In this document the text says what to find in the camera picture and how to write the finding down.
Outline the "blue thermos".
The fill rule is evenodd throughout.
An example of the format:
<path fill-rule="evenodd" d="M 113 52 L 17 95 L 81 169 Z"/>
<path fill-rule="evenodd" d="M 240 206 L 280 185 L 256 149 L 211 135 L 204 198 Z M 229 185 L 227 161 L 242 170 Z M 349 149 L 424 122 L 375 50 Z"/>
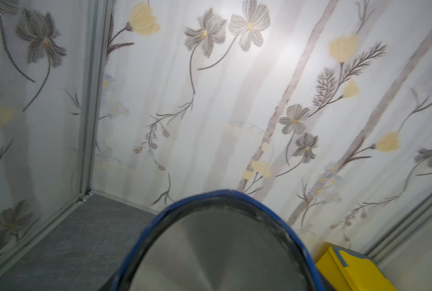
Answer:
<path fill-rule="evenodd" d="M 322 291 L 305 245 L 248 195 L 217 190 L 177 201 L 143 230 L 112 291 Z"/>

